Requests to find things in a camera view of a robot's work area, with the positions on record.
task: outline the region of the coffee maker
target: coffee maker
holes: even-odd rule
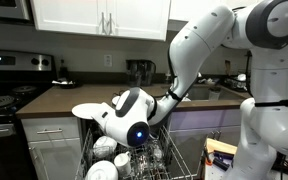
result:
[[[154,62],[145,59],[126,60],[127,83],[131,87],[150,86],[156,72]]]

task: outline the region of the kitchen sink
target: kitchen sink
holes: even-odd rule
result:
[[[210,93],[210,88],[213,86],[193,86],[189,91],[188,91],[188,96],[190,100],[198,100],[198,101],[208,101],[209,100],[209,93]],[[221,88],[220,95],[218,100],[237,100],[237,99],[245,99],[242,96],[229,91],[225,88]]]

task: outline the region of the lower cabinet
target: lower cabinet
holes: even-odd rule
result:
[[[81,158],[80,139],[29,142],[39,180],[72,180]]]
[[[240,126],[171,131],[170,135],[190,172],[199,176],[200,160],[206,138],[215,136],[221,142],[237,146],[240,139]]]

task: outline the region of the blue light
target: blue light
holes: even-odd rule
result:
[[[136,136],[137,136],[137,137],[142,137],[142,135],[143,135],[142,132],[136,133]]]

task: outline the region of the stove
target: stove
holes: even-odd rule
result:
[[[0,180],[37,180],[16,112],[51,88],[53,56],[0,50]]]

